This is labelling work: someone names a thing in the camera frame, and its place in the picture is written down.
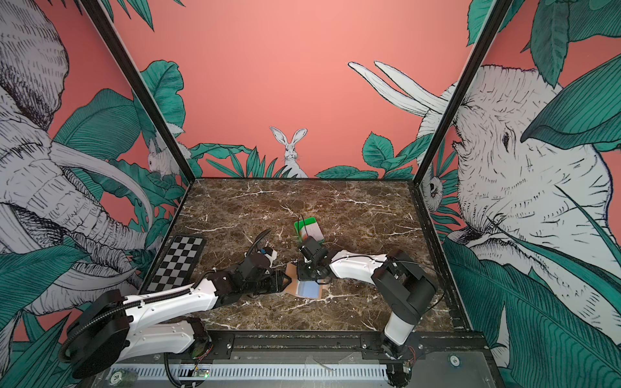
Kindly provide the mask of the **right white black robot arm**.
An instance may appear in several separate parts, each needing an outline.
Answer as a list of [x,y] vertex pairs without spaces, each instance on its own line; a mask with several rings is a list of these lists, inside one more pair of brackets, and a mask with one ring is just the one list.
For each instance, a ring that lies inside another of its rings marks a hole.
[[388,357],[400,358],[438,291],[425,270],[401,250],[382,255],[330,252],[312,237],[305,239],[299,250],[303,256],[296,263],[300,281],[349,279],[375,286],[391,308],[380,347]]

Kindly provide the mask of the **pink leather card holder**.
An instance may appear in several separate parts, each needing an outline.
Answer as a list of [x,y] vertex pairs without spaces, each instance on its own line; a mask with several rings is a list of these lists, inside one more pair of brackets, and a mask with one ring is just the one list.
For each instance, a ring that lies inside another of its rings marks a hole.
[[286,266],[286,276],[290,277],[291,282],[287,284],[284,292],[295,297],[321,299],[326,289],[325,285],[320,285],[315,281],[299,281],[297,267],[293,263]]

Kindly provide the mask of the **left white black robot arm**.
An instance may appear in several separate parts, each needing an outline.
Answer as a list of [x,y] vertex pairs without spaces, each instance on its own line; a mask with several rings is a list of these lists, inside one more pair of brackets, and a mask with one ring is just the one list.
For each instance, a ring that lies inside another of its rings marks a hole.
[[109,291],[70,325],[58,360],[73,378],[94,376],[113,364],[156,353],[203,357],[211,347],[195,313],[236,303],[246,295],[277,294],[292,279],[261,253],[191,284],[157,293],[121,296]]

